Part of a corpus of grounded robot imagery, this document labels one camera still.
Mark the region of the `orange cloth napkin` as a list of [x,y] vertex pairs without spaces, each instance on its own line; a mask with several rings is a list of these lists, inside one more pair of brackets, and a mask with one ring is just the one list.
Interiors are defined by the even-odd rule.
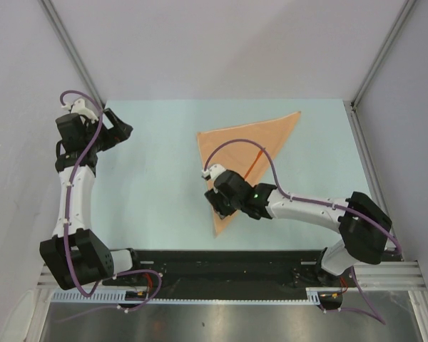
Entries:
[[[260,148],[275,159],[297,126],[300,112],[281,118],[201,132],[197,143],[202,165],[221,164],[244,177]],[[270,167],[263,153],[246,179],[256,185]]]

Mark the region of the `orange plastic knife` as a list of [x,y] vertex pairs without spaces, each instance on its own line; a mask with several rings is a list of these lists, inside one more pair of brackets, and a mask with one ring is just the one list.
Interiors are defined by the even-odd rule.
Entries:
[[259,161],[260,157],[262,156],[263,151],[259,150],[259,152],[256,155],[256,158],[254,159],[251,166],[248,168],[247,172],[244,174],[244,178],[247,179],[250,173],[253,171],[254,167],[256,166],[257,162]]

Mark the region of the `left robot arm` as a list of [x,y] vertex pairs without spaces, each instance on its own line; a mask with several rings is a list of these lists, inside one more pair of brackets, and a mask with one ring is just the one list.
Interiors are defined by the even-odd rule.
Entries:
[[40,243],[39,251],[63,290],[116,275],[134,285],[143,276],[143,267],[134,262],[130,248],[111,251],[94,234],[91,225],[97,154],[127,140],[133,130],[111,109],[104,109],[103,114],[112,124],[110,128],[80,110],[56,119],[61,135],[55,162],[61,182],[60,207],[53,234]]

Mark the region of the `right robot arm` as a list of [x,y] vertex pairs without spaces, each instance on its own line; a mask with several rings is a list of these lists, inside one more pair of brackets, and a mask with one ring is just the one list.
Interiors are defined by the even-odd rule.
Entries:
[[241,175],[213,165],[202,172],[213,183],[205,193],[220,219],[242,212],[252,219],[293,219],[327,228],[340,240],[322,250],[315,278],[323,286],[333,285],[358,262],[378,265],[385,253],[392,223],[389,217],[364,193],[353,192],[347,199],[324,202],[284,195],[276,185],[249,184]]

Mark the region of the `left aluminium frame post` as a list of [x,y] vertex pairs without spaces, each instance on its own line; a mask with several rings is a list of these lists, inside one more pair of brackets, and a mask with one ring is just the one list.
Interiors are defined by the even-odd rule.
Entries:
[[38,0],[37,3],[40,5],[46,19],[56,34],[77,76],[81,80],[84,88],[87,90],[87,94],[89,94],[103,108],[105,103],[102,100],[101,95],[88,72],[86,64],[83,62],[83,59],[54,3],[51,0]]

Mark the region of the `aluminium frame post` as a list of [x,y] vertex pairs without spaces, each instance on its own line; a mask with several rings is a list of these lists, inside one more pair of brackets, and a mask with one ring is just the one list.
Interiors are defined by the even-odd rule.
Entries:
[[86,64],[83,62],[83,59],[54,3],[51,0],[38,0],[37,3],[40,5],[46,19],[56,34],[77,76],[81,80],[84,88],[87,90],[87,94],[89,94],[103,108],[105,103],[102,100],[101,95],[88,72]]
[[372,85],[373,80],[377,76],[380,68],[386,61],[388,55],[391,53],[394,44],[397,42],[399,35],[406,26],[406,23],[410,19],[412,12],[419,3],[418,0],[406,0],[400,8],[396,19],[393,21],[390,30],[385,36],[371,66],[360,83],[359,88],[356,90],[352,100],[350,101],[350,107],[356,110],[361,103],[368,88]]

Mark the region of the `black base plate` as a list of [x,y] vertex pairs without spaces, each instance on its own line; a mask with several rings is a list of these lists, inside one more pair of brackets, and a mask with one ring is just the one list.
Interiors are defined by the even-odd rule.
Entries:
[[348,271],[331,281],[315,277],[319,250],[178,251],[133,250],[134,269],[154,270],[106,280],[105,286],[138,288],[151,282],[157,299],[277,301],[303,299],[310,287],[343,292]]

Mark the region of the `right aluminium side rail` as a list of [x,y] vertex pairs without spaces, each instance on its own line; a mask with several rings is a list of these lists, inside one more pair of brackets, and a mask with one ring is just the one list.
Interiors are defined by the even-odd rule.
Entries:
[[379,178],[377,176],[376,168],[372,160],[370,149],[367,145],[367,140],[365,138],[364,131],[360,125],[360,120],[358,118],[357,112],[352,106],[351,102],[344,101],[343,105],[345,107],[347,118],[350,123],[355,144],[357,146],[357,151],[359,153],[362,167],[365,173],[365,177],[367,178],[367,184],[372,199],[376,202],[376,204],[382,209],[385,214],[391,217],[384,199],[382,189],[379,184]]

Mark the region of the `right aluminium frame post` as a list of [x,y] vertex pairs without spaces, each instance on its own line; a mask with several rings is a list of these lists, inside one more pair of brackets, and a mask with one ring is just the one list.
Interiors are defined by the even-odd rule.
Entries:
[[400,8],[396,19],[393,21],[390,30],[385,36],[371,66],[360,83],[359,88],[356,90],[352,100],[350,101],[350,107],[356,110],[361,103],[368,88],[372,85],[373,80],[377,76],[380,68],[386,61],[388,55],[391,53],[394,44],[397,42],[399,35],[406,26],[406,23],[410,19],[412,12],[419,3],[418,0],[406,0]]

